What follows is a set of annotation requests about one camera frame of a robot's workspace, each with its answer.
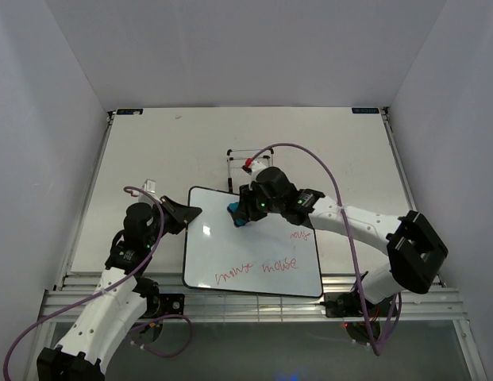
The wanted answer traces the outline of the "white whiteboard black frame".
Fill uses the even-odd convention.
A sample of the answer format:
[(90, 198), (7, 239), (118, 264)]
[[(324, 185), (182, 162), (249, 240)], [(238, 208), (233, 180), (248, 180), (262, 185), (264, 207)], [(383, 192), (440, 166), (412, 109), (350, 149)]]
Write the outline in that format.
[(320, 297), (314, 230), (291, 225), (278, 214), (236, 227), (226, 208), (238, 199), (220, 190), (190, 189), (189, 206), (202, 212), (187, 228), (183, 284), (198, 290)]

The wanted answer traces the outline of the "blue bone-shaped whiteboard eraser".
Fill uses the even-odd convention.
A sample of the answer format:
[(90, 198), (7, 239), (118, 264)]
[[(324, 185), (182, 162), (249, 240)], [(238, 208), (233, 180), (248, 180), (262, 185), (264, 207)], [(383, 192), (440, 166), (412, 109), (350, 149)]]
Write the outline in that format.
[(227, 206), (227, 211), (233, 220), (236, 227), (241, 227), (247, 224), (248, 219), (244, 208), (239, 202), (232, 202)]

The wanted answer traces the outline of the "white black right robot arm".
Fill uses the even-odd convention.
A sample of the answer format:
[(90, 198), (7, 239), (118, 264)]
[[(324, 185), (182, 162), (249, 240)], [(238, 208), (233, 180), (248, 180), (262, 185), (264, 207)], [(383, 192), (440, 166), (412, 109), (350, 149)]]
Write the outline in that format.
[(239, 200), (227, 210), (237, 227), (278, 214), (292, 225), (351, 238), (382, 252), (387, 264), (362, 275), (350, 296), (352, 309), (369, 315), (401, 291), (425, 294), (449, 250), (425, 215), (410, 210), (397, 217), (376, 214), (338, 201), (321, 191), (298, 189), (277, 167), (252, 171)]

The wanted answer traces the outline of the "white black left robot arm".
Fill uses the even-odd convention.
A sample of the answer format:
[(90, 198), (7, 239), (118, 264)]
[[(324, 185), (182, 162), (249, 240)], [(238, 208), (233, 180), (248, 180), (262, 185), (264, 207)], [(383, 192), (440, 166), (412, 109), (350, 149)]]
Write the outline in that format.
[(131, 333), (166, 319), (182, 319), (182, 294), (162, 294), (143, 273), (160, 239), (177, 235), (202, 213), (163, 196), (145, 194), (130, 205), (123, 228), (113, 238), (93, 299), (53, 348), (37, 357), (40, 380), (103, 380), (120, 343)]

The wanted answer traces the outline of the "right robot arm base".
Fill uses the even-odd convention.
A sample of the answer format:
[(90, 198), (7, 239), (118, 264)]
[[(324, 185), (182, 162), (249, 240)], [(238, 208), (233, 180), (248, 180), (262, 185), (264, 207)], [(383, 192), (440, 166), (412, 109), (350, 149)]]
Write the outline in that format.
[[(398, 317), (398, 308), (395, 301), (385, 298), (378, 304), (371, 304), (366, 301), (368, 320), (372, 328), (373, 338), (377, 341), (382, 334), (380, 318), (387, 318), (392, 312), (393, 319)], [(327, 318), (359, 318), (359, 321), (345, 323), (347, 334), (361, 344), (369, 342), (369, 335), (364, 321), (364, 314), (360, 304), (360, 296), (357, 291), (345, 293), (324, 293), (320, 305), (325, 308)]]

